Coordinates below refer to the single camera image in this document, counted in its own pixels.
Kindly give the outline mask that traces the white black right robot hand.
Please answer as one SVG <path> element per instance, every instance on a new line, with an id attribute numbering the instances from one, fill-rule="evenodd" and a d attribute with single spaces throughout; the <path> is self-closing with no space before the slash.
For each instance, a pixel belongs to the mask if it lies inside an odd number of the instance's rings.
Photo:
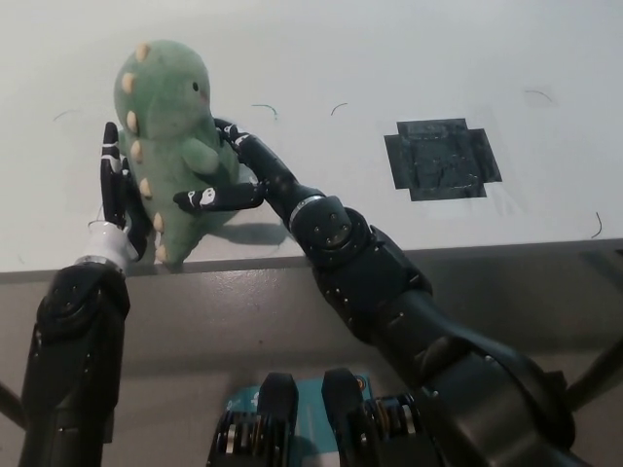
<path id="1" fill-rule="evenodd" d="M 301 184 L 278 155 L 256 135 L 223 119 L 216 119 L 219 135 L 252 171 L 254 182 L 180 192 L 173 197 L 187 213 L 241 211 L 267 202 L 287 225 L 303 207 L 322 199 L 320 190 Z"/>

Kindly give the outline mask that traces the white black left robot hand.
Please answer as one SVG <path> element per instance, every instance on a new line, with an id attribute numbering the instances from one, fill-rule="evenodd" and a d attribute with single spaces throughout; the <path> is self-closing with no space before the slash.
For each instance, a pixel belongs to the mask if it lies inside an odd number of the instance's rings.
<path id="1" fill-rule="evenodd" d="M 89 223 L 89 241 L 81 263 L 99 263 L 124 273 L 143 258 L 151 232 L 128 158 L 121 151 L 116 124 L 104 127 L 99 180 L 103 217 Z"/>

